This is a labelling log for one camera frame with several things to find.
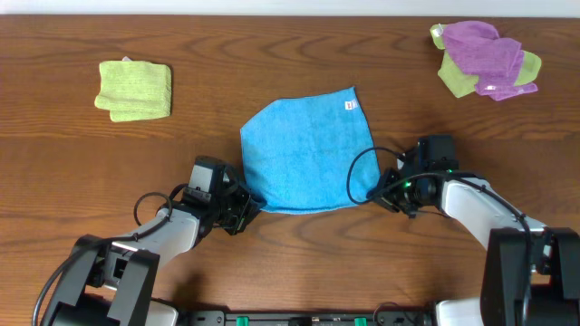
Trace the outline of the blue microfiber cloth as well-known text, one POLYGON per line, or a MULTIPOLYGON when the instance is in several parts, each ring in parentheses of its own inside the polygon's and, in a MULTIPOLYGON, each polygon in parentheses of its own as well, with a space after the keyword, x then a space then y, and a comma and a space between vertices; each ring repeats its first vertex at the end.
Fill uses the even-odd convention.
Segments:
POLYGON ((354 88, 273 101, 240 136, 246 183, 268 213, 354 206, 381 175, 354 88))

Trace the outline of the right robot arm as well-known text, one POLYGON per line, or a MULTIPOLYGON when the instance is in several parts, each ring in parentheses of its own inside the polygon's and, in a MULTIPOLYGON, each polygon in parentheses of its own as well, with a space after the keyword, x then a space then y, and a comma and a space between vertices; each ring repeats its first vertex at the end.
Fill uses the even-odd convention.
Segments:
POLYGON ((476 300, 484 325, 576 325, 579 235, 548 227, 497 194, 483 178, 448 170, 402 177, 391 169, 369 198, 408 216, 434 206, 486 249, 476 300))

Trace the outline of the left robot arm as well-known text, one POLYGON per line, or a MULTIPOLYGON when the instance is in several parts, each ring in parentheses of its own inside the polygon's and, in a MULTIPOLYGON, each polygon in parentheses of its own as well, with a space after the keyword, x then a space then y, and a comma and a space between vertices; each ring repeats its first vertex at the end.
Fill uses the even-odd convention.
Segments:
POLYGON ((171 303, 153 298, 160 268, 193 249, 213 229, 245 230, 264 202, 241 181, 206 190, 181 184, 146 224, 125 235, 84 235, 43 286, 34 325, 177 325, 171 303))

